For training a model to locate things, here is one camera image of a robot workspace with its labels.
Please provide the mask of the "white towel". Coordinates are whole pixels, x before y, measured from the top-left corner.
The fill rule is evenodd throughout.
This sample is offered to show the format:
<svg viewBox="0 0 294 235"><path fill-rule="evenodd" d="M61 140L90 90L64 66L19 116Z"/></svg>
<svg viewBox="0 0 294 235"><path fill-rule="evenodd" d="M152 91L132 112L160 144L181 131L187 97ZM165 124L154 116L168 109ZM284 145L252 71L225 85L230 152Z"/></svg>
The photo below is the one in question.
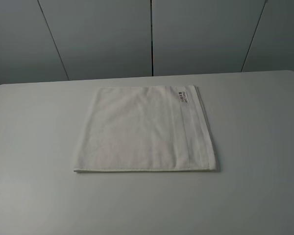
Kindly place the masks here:
<svg viewBox="0 0 294 235"><path fill-rule="evenodd" d="M196 86L98 87L74 172L217 171Z"/></svg>

